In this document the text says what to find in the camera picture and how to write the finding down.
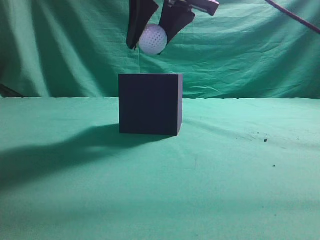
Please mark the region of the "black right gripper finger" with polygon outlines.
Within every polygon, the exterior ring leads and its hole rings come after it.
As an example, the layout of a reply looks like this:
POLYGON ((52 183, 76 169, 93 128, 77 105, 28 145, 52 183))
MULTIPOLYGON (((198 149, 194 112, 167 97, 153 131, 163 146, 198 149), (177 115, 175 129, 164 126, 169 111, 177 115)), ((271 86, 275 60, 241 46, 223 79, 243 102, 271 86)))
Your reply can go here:
POLYGON ((159 26, 166 33, 166 47, 182 29, 193 22, 195 16, 192 12, 192 6, 186 1, 164 1, 159 26))

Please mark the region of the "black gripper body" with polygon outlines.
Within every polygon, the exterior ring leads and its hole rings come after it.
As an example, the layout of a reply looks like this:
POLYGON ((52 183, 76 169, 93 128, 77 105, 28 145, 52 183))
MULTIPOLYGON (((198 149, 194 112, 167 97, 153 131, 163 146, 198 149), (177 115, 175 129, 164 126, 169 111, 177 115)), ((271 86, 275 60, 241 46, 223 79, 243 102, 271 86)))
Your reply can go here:
POLYGON ((170 6, 186 8, 188 11, 196 9, 210 16, 214 16, 220 3, 217 0, 168 0, 170 6))

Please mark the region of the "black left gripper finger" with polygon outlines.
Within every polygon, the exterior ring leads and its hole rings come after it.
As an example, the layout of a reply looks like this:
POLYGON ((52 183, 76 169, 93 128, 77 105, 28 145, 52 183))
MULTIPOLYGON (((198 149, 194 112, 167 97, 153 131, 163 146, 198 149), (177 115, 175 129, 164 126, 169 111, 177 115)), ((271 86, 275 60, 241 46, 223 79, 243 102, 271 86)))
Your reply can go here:
POLYGON ((126 45, 130 50, 137 47, 140 37, 153 14, 159 9, 154 0, 129 0, 129 17, 126 45))

